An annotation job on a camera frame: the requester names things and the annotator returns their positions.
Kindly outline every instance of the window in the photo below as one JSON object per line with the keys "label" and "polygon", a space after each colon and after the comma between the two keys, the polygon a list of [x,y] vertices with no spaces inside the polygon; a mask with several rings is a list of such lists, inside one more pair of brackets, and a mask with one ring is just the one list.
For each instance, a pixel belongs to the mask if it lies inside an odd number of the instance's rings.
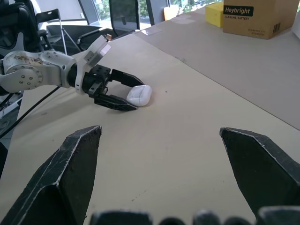
{"label": "window", "polygon": [[178,14],[194,11],[218,1],[222,0],[170,0],[171,5],[175,5],[178,7]]}
{"label": "window", "polygon": [[[93,1],[100,19],[99,22],[100,26],[111,27],[109,0],[93,0]],[[140,0],[140,26],[141,29],[145,29],[151,26],[146,0]]]}

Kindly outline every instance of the cardboard box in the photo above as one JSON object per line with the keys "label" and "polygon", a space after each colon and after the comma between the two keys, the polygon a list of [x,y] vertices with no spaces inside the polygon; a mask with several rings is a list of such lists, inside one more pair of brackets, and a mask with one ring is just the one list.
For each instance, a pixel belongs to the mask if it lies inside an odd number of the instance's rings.
{"label": "cardboard box", "polygon": [[212,25],[223,27],[223,2],[209,4],[205,7],[205,20]]}
{"label": "cardboard box", "polygon": [[299,0],[224,0],[223,32],[269,39],[291,27]]}

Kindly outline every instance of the wall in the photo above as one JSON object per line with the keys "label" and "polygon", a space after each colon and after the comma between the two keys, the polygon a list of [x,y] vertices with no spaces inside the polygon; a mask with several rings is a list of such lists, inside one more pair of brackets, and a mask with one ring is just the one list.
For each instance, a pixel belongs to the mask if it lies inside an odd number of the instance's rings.
{"label": "wall", "polygon": [[41,12],[58,8],[62,20],[82,19],[78,0],[36,0]]}

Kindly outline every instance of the black cable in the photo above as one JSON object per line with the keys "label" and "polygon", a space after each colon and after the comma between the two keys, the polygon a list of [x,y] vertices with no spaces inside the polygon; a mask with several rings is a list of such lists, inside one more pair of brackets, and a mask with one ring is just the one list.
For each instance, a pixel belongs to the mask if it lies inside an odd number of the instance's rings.
{"label": "black cable", "polygon": [[51,91],[49,94],[44,96],[41,100],[39,100],[37,103],[35,103],[29,110],[27,110],[26,113],[24,113],[13,125],[11,125],[6,131],[4,131],[0,135],[0,139],[3,138],[5,135],[8,134],[9,131],[11,131],[15,126],[18,125],[21,120],[24,119],[25,116],[27,116],[35,107],[37,107],[41,102],[43,102],[46,98],[48,98],[50,95],[52,95],[54,92],[56,92],[60,87],[55,88],[53,91]]}
{"label": "black cable", "polygon": [[4,104],[6,103],[6,102],[8,102],[9,101],[9,99],[13,96],[14,94],[9,94],[7,97],[6,97],[6,99],[4,99],[1,103],[0,103],[0,108],[2,107],[2,106],[4,106]]}

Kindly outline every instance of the chair backrest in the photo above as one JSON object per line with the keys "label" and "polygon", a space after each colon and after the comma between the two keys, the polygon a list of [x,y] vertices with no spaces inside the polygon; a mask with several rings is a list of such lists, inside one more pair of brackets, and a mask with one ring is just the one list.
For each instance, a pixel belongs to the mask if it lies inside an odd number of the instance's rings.
{"label": "chair backrest", "polygon": [[38,23],[43,23],[55,19],[58,19],[60,21],[60,12],[56,8],[50,11],[38,13],[36,14],[36,19]]}
{"label": "chair backrest", "polygon": [[0,10],[9,5],[9,0],[0,0]]}
{"label": "chair backrest", "polygon": [[43,50],[35,23],[23,3],[0,8],[0,57],[17,50]]}
{"label": "chair backrest", "polygon": [[34,7],[33,4],[31,2],[31,0],[15,0],[16,3],[24,3],[24,5],[27,7],[27,9],[29,10],[30,16],[33,20],[33,22],[36,24],[37,30],[38,29],[38,22],[36,19],[36,14],[34,12]]}
{"label": "chair backrest", "polygon": [[140,29],[139,0],[109,0],[112,28],[118,30],[133,31]]}

